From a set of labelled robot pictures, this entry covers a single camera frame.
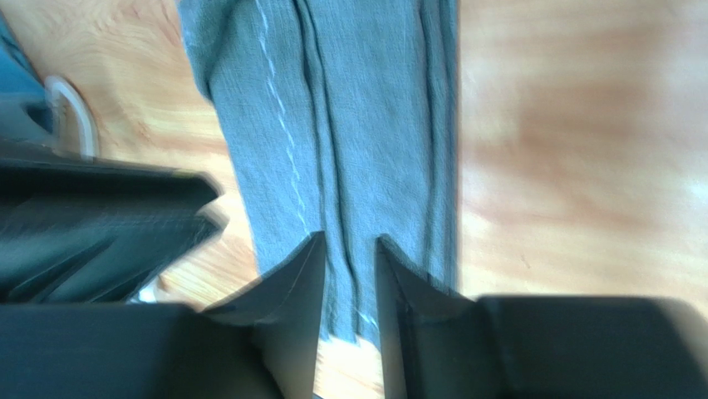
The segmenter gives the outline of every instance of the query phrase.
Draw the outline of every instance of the wooden floor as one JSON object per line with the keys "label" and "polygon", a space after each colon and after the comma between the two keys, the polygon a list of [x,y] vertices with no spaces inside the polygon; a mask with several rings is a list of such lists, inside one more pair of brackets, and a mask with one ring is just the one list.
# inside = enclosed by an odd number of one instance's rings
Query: wooden floor
{"label": "wooden floor", "polygon": [[[708,1],[460,1],[460,286],[683,298],[708,317]],[[105,157],[208,171],[224,236],[163,276],[202,307],[258,278],[172,0],[0,0],[86,98]],[[382,397],[372,345],[321,342],[317,392]]]}

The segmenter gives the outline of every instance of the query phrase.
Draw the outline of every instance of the gray fabric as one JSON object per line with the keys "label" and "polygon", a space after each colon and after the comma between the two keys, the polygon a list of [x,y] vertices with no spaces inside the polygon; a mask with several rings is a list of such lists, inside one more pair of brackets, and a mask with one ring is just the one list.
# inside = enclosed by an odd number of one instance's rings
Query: gray fabric
{"label": "gray fabric", "polygon": [[262,271],[327,236],[323,335],[378,343],[376,238],[455,283],[455,0],[182,0]]}

